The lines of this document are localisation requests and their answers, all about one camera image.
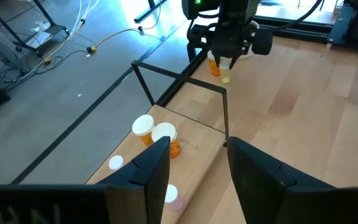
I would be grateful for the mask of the snake plant white pot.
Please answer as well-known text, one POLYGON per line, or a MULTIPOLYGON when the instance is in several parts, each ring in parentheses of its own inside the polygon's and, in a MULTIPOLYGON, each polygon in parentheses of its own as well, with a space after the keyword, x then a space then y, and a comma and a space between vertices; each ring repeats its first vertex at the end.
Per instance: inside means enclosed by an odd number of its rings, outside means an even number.
MULTIPOLYGON (((252 21, 250 22, 250 26, 251 26, 251 28, 260 29, 259 24, 258 24, 256 21, 254 21, 254 20, 252 20, 252 21)), ((253 55, 254 55, 253 51, 248 50, 248 53, 247 53, 246 55, 241 55, 239 58, 240 58, 240 59, 246 59, 246 58, 252 57, 253 55)))

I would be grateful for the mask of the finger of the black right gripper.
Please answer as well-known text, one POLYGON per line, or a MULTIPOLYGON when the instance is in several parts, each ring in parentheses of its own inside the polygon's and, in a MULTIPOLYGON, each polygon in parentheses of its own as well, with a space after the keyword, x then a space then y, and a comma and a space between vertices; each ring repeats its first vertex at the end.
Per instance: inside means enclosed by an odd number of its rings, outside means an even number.
POLYGON ((246 55, 249 49, 256 55, 268 55, 271 51, 272 43, 273 34, 271 32, 257 30, 253 35, 251 32, 246 32, 235 44, 229 68, 232 69, 239 57, 246 55))
POLYGON ((218 55, 218 46, 215 31, 212 28, 217 28, 219 24, 210 24, 202 26, 198 24, 191 24, 187 30, 187 54, 190 65, 196 58, 196 49, 210 50, 213 53, 213 60, 218 55))

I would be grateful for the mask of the pink medicine bottle white cap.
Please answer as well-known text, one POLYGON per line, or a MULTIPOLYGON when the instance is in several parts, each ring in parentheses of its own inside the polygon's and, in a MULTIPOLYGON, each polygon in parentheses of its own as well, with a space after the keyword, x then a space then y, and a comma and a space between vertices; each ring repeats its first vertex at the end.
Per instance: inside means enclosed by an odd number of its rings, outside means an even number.
POLYGON ((172 184, 167 185, 165 204, 167 204, 172 210, 181 210, 184 206, 184 200, 182 199, 178 189, 172 184))
POLYGON ((115 172, 125 165, 124 158, 120 155, 115 155, 110 158, 108 162, 109 168, 115 172))

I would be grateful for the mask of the wooden shelf black metal frame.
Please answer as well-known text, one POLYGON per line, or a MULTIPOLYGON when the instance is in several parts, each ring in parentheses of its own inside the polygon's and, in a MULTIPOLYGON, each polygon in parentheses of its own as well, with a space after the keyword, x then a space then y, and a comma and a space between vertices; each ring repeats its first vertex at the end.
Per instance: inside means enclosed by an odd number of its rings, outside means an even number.
POLYGON ((168 103, 157 100, 148 110, 156 122, 169 122, 178 131, 181 153, 170 161, 169 182, 188 205, 199 194, 205 175, 229 137, 227 92, 209 74, 205 60, 190 73, 200 86, 186 83, 168 103))

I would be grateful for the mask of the large orange medicine bottle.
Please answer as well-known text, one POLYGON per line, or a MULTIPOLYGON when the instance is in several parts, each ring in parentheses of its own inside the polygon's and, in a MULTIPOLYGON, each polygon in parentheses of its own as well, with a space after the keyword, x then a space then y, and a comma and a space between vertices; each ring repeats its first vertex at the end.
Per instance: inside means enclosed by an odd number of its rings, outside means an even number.
POLYGON ((132 132, 139 137, 146 146, 149 146, 153 144, 151 135, 154 127, 154 118, 149 114, 144 114, 133 122, 132 132))
POLYGON ((176 158, 181 153, 181 146, 177 138, 177 130, 172 123, 164 122, 159 123, 152 130, 151 138, 153 142, 157 142, 164 136, 170 137, 170 158, 176 158))

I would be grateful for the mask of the yellow medicine bottle white cap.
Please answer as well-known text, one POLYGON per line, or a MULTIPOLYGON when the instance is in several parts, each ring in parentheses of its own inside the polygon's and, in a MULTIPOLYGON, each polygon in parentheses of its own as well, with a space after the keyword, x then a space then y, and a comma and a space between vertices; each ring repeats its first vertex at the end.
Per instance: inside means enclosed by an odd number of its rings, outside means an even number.
POLYGON ((231 71, 230 71, 230 60, 228 58, 221 58, 219 64, 219 72, 221 81, 224 84, 228 84, 230 82, 231 71))

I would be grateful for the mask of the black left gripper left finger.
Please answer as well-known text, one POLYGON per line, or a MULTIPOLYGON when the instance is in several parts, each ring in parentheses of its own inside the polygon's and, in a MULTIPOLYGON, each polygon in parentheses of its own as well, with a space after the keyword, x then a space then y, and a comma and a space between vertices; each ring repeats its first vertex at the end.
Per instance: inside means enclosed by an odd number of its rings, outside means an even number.
POLYGON ((0 185, 0 224, 160 224, 170 138, 95 184, 0 185))

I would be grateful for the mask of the black metal stand foot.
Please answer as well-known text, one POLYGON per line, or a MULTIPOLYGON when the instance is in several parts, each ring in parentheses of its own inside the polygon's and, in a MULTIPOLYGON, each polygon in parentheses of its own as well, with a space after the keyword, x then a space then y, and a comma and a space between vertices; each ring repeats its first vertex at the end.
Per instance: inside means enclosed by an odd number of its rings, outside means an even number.
POLYGON ((136 24, 141 23, 146 17, 148 17, 152 12, 154 12, 154 10, 159 8, 166 1, 167 0, 147 0, 149 7, 143 13, 138 15, 134 19, 134 22, 136 24))

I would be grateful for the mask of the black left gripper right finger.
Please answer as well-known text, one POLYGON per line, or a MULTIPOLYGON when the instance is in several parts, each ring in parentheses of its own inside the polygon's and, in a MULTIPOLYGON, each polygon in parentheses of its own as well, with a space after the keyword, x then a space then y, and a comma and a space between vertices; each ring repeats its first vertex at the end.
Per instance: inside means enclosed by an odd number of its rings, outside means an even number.
POLYGON ((358 187, 329 185, 234 136, 227 157, 247 224, 358 224, 358 187))

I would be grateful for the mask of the small orange medicine bottle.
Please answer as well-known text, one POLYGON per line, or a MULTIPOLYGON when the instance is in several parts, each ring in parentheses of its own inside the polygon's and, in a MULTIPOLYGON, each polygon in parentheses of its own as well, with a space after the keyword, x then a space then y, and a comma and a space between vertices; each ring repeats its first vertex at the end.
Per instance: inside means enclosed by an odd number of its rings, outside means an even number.
POLYGON ((210 51, 210 50, 208 51, 207 58, 208 58, 208 62, 209 62, 209 69, 210 69, 212 76, 219 77, 220 76, 219 67, 216 64, 216 61, 214 59, 214 55, 213 55, 212 51, 210 51))

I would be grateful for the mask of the black metal cart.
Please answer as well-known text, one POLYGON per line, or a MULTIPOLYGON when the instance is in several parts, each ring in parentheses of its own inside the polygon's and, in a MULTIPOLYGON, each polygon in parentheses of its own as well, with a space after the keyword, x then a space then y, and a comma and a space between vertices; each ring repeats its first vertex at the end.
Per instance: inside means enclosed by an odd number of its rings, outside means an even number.
POLYGON ((16 46, 16 50, 18 52, 20 52, 22 49, 27 49, 35 52, 36 55, 41 57, 41 48, 49 40, 51 40, 54 35, 58 34, 61 31, 64 31, 66 35, 69 36, 71 32, 65 26, 56 24, 39 0, 31 0, 31 2, 34 2, 34 4, 41 11, 42 15, 48 20, 50 24, 49 26, 43 27, 45 23, 41 22, 40 25, 38 25, 38 27, 40 28, 39 31, 29 35, 26 39, 21 39, 18 36, 18 33, 11 29, 1 16, 0 24, 8 31, 8 33, 13 36, 14 40, 12 41, 12 43, 16 46))

